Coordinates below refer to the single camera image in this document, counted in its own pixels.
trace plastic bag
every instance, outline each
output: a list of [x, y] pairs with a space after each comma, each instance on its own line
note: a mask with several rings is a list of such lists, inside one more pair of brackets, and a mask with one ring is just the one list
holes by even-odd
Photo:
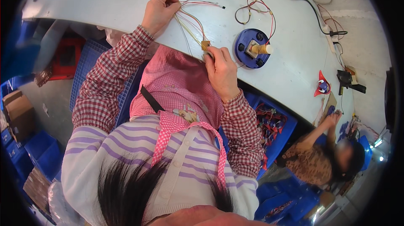
[[84, 225], [84, 219], [66, 201], [62, 183], [54, 182], [49, 186], [48, 203], [57, 226]]
[[118, 42], [121, 40], [122, 35], [125, 34], [125, 32], [121, 32], [118, 30], [114, 30], [111, 28], [107, 28], [107, 27], [102, 27], [97, 25], [97, 29], [98, 30], [105, 30], [105, 35], [107, 36], [107, 42], [112, 46], [116, 46], [116, 44], [118, 44]]

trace red checkered sleeve cover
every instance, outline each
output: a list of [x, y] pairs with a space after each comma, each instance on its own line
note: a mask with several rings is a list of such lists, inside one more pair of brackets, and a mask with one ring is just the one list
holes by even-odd
[[243, 91], [223, 104], [220, 122], [229, 139], [227, 159], [238, 175], [256, 178], [264, 149], [256, 125], [256, 113], [244, 97]]
[[125, 80], [144, 61], [153, 40], [139, 25], [134, 32], [123, 35], [115, 47], [101, 54], [80, 88], [73, 109], [74, 129], [89, 125], [107, 133], [111, 131], [119, 112], [117, 97], [124, 90]]

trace concrete floor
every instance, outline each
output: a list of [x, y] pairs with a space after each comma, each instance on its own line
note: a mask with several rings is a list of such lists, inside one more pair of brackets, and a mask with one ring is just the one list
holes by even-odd
[[[31, 82], [18, 88], [35, 109], [37, 131], [45, 130], [56, 138], [63, 151], [73, 132], [72, 113], [69, 110], [72, 84], [72, 79], [57, 80], [49, 81], [42, 87]], [[43, 104], [48, 108], [49, 117], [43, 110]]]

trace purple striped sweater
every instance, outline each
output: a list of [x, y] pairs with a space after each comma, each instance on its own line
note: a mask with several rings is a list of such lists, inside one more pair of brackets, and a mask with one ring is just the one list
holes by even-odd
[[[62, 165], [63, 192], [69, 204], [90, 224], [101, 218], [97, 199], [97, 179], [101, 163], [123, 159], [138, 165], [153, 156], [159, 134], [159, 116], [132, 118], [110, 134], [81, 126], [73, 131]], [[219, 150], [214, 137], [203, 128], [192, 127], [174, 133], [163, 154], [171, 163], [160, 178], [145, 211], [145, 220], [195, 205], [215, 205], [206, 175], [217, 176]], [[150, 168], [151, 159], [144, 164]], [[226, 184], [235, 201], [236, 213], [254, 218], [258, 208], [254, 178], [239, 176], [225, 165]]]

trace hand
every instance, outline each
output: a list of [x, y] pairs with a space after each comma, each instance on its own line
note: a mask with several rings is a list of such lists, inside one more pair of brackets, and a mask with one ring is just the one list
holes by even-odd
[[176, 13], [181, 4], [179, 0], [150, 0], [146, 5], [142, 26], [151, 35], [163, 28]]
[[213, 61], [209, 55], [205, 55], [210, 84], [222, 98], [222, 101], [227, 102], [240, 93], [237, 87], [237, 65], [231, 59], [226, 47], [218, 49], [209, 46], [208, 51], [213, 53], [215, 57], [215, 61]]
[[326, 117], [324, 122], [327, 124], [328, 127], [336, 126], [341, 116], [342, 113], [340, 111], [336, 111], [335, 113], [332, 113], [331, 115]]

